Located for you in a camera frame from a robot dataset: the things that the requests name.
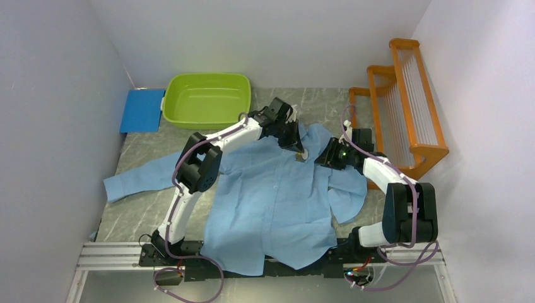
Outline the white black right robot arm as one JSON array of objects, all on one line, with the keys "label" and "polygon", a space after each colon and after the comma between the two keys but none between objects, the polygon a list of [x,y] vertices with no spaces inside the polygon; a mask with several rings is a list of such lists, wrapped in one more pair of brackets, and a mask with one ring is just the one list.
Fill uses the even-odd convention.
[{"label": "white black right robot arm", "polygon": [[350,259],[364,261],[372,247],[433,242],[438,236],[435,189],[419,183],[375,151],[371,129],[346,128],[342,138],[332,137],[316,164],[335,170],[352,167],[385,194],[382,220],[360,227],[347,245]]}]

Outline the light blue button shirt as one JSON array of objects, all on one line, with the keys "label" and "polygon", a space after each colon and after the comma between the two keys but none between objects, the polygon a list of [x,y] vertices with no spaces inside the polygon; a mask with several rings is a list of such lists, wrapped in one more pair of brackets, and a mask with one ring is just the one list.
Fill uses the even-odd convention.
[{"label": "light blue button shirt", "polygon": [[[136,241],[166,219],[171,178],[190,131],[164,124],[156,133],[128,134],[117,173],[104,181],[109,203],[97,241]],[[272,137],[246,145],[221,162],[217,183],[202,194],[185,237],[224,270],[264,273],[264,257],[300,269],[336,244],[338,223],[352,222],[367,183],[352,168],[332,170],[297,162]]]}]

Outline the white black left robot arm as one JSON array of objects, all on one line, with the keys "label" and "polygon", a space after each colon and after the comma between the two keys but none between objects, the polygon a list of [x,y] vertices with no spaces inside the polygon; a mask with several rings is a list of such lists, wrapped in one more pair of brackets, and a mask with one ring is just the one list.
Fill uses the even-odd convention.
[{"label": "white black left robot arm", "polygon": [[237,123],[217,133],[194,133],[189,137],[172,174],[173,201],[163,223],[151,236],[155,255],[163,264],[172,265],[179,260],[187,222],[202,193],[216,182],[223,156],[270,136],[283,150],[307,153],[294,108],[280,98],[274,98],[261,110],[239,114]]}]

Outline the orange wooden rack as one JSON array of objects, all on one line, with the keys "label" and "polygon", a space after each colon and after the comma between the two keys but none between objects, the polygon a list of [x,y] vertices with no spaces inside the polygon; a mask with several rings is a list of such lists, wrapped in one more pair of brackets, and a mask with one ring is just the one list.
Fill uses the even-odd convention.
[{"label": "orange wooden rack", "polygon": [[367,68],[369,86],[349,89],[351,126],[357,125],[356,100],[371,101],[375,146],[404,174],[422,178],[445,158],[445,142],[420,43],[394,38],[389,42],[393,63]]}]

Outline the green plastic basin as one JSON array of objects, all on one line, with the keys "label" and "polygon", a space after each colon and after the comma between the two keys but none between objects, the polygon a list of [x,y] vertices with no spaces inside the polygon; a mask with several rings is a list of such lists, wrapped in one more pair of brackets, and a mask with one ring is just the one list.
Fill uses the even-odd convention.
[{"label": "green plastic basin", "polygon": [[185,73],[175,76],[161,102],[166,121],[179,129],[225,129],[251,105],[248,77],[236,73]]}]

